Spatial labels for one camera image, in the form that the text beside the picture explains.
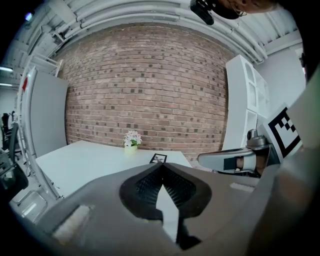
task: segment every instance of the black chair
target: black chair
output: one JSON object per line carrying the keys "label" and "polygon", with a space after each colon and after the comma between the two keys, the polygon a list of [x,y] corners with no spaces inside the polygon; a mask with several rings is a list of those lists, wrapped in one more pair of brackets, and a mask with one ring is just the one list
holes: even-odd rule
{"label": "black chair", "polygon": [[0,173],[0,186],[7,202],[10,202],[21,190],[28,187],[29,181],[19,165],[13,164]]}
{"label": "black chair", "polygon": [[16,162],[15,157],[19,160],[19,157],[16,156],[16,153],[22,153],[21,149],[16,150],[16,146],[18,144],[18,129],[19,125],[17,123],[13,124],[12,131],[11,131],[11,136],[10,136],[10,145],[9,145],[9,158],[13,163]]}
{"label": "black chair", "polygon": [[8,128],[9,115],[7,113],[3,113],[3,116],[1,117],[1,119],[2,119],[3,130],[5,133],[7,133],[9,130]]}
{"label": "black chair", "polygon": [[21,170],[20,166],[16,163],[16,145],[17,134],[19,125],[15,123],[12,128],[9,144],[9,158],[12,161],[12,165],[1,170],[0,173],[0,185],[4,190],[4,196],[9,202],[15,197],[21,190],[24,190],[29,185],[29,181],[25,173]]}

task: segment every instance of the white wall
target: white wall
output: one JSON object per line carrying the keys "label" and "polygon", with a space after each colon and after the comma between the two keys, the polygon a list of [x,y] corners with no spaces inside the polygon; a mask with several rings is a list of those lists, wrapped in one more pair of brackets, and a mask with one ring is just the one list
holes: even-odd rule
{"label": "white wall", "polygon": [[269,55],[264,63],[254,68],[268,83],[271,113],[284,102],[290,107],[306,87],[298,55],[290,48]]}
{"label": "white wall", "polygon": [[0,89],[0,116],[15,110],[15,98],[18,91],[13,89]]}

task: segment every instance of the ceiling pipe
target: ceiling pipe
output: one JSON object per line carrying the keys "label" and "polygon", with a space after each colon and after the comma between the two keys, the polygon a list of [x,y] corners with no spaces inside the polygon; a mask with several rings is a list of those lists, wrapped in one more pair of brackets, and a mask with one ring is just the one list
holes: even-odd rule
{"label": "ceiling pipe", "polygon": [[243,27],[241,27],[240,23],[237,23],[237,22],[232,21],[230,19],[220,19],[220,18],[218,18],[218,19],[220,21],[223,21],[224,23],[226,23],[230,27],[234,28],[234,30],[239,32],[240,35],[242,35],[245,39],[247,39],[255,47],[255,49],[257,49],[262,54],[262,56],[265,59],[268,58],[266,51],[258,44],[258,42]]}
{"label": "ceiling pipe", "polygon": [[97,21],[95,23],[92,23],[88,26],[86,26],[85,28],[78,30],[77,32],[75,32],[73,35],[70,36],[70,38],[72,36],[75,36],[81,32],[83,32],[84,30],[90,29],[92,27],[98,26],[100,24],[106,23],[106,22],[111,22],[111,21],[115,21],[115,20],[119,20],[119,19],[127,19],[127,18],[134,18],[134,17],[141,17],[141,16],[150,16],[150,17],[156,17],[156,16],[160,16],[160,17],[166,17],[166,18],[176,18],[176,19],[180,19],[182,21],[188,22],[188,23],[192,23],[195,24],[197,26],[201,26],[203,28],[205,28],[206,30],[210,30],[212,33],[216,33],[219,36],[223,37],[225,40],[227,40],[228,42],[230,42],[231,44],[235,45],[237,48],[239,48],[246,56],[248,56],[252,62],[257,64],[257,61],[254,57],[252,57],[241,45],[237,44],[235,41],[232,41],[230,38],[228,38],[226,35],[220,33],[219,31],[217,31],[216,29],[214,29],[211,26],[207,26],[205,24],[201,24],[199,22],[187,19],[187,18],[183,18],[183,17],[178,17],[175,15],[170,15],[170,14],[162,14],[162,13],[131,13],[131,14],[124,14],[124,15],[118,15],[116,17],[111,17],[111,18],[107,18],[107,19],[103,19],[100,21]]}
{"label": "ceiling pipe", "polygon": [[241,45],[239,45],[238,43],[236,43],[234,40],[231,40],[231,38],[227,37],[225,34],[219,32],[218,30],[214,29],[213,27],[211,26],[207,26],[205,24],[199,24],[198,22],[194,21],[194,20],[191,20],[191,19],[187,19],[187,18],[184,18],[184,17],[181,17],[180,18],[181,21],[185,21],[185,22],[188,22],[188,23],[192,23],[192,24],[195,24],[197,26],[201,26],[203,27],[204,29],[207,29],[217,35],[219,35],[220,37],[222,37],[223,39],[225,39],[226,41],[228,41],[229,43],[233,44],[234,46],[236,46],[238,49],[240,49],[245,56],[248,56],[252,62],[255,62],[257,63],[257,61],[255,60],[255,58],[253,58]]}
{"label": "ceiling pipe", "polygon": [[[158,0],[161,2],[167,2],[167,3],[172,3],[173,1],[170,0]],[[123,5],[123,4],[130,4],[130,3],[138,3],[138,2],[146,2],[146,0],[113,0],[113,1],[107,1],[104,3],[101,3],[99,5],[96,5],[95,7],[85,11],[84,13],[80,14],[77,18],[73,19],[72,21],[70,21],[68,24],[65,24],[63,26],[61,26],[60,28],[57,29],[58,33],[63,33],[64,31],[66,31],[69,27],[71,27],[73,24],[75,24],[78,21],[81,21],[82,19],[101,12],[104,9],[110,8],[110,7],[114,7],[114,6],[119,6],[119,5]]]}
{"label": "ceiling pipe", "polygon": [[[82,32],[83,30],[89,29],[91,27],[100,25],[102,23],[105,23],[107,21],[113,20],[111,18],[116,18],[117,16],[121,16],[121,15],[125,15],[126,13],[132,13],[132,12],[151,12],[151,11],[163,11],[163,12],[168,12],[168,13],[172,13],[175,12],[177,15],[182,15],[182,16],[189,16],[190,14],[192,14],[191,11],[188,10],[184,10],[181,8],[167,8],[167,7],[161,7],[161,8],[157,8],[155,9],[154,5],[145,5],[145,6],[129,6],[129,7],[124,7],[118,10],[112,10],[109,12],[105,12],[102,13],[96,17],[93,17],[85,22],[83,22],[81,24],[81,27],[78,26],[77,28],[67,32],[65,34],[65,38],[66,39],[70,39],[72,36],[77,35],[78,33]],[[240,43],[240,45],[244,46],[246,49],[248,49],[248,51],[255,57],[254,62],[256,64],[258,63],[262,63],[264,60],[261,58],[261,56],[258,55],[258,53],[255,51],[255,49],[253,49],[251,47],[251,45],[249,45],[243,38],[241,38],[239,35],[237,35],[236,33],[233,33],[233,30],[224,26],[222,23],[216,21],[213,25],[213,27],[217,28],[218,30],[222,31],[223,33],[229,35],[230,37],[232,37],[234,40],[236,40],[238,43]]]}
{"label": "ceiling pipe", "polygon": [[282,31],[280,30],[277,22],[275,21],[274,17],[272,17],[271,13],[270,12],[266,12],[265,13],[267,19],[271,22],[271,24],[273,25],[276,33],[278,34],[279,37],[283,37],[285,34],[282,33]]}

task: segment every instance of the brick wall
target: brick wall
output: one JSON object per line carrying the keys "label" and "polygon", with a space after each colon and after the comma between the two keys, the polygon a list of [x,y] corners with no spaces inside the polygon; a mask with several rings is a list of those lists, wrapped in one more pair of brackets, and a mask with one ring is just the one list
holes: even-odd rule
{"label": "brick wall", "polygon": [[129,24],[96,32],[60,51],[68,80],[66,137],[141,149],[182,151],[189,161],[221,149],[226,69],[233,54],[190,29]]}

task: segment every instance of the ceiling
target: ceiling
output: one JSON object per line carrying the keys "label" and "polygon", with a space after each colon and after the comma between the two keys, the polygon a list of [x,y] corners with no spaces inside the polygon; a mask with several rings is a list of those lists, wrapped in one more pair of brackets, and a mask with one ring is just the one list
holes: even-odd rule
{"label": "ceiling", "polygon": [[213,13],[214,24],[208,26],[190,11],[189,5],[190,0],[47,0],[11,42],[1,65],[13,72],[0,71],[0,83],[12,84],[12,89],[19,87],[33,52],[50,57],[86,35],[128,23],[157,22],[191,28],[219,40],[257,65],[284,48],[302,48],[297,25],[284,9],[236,20]]}

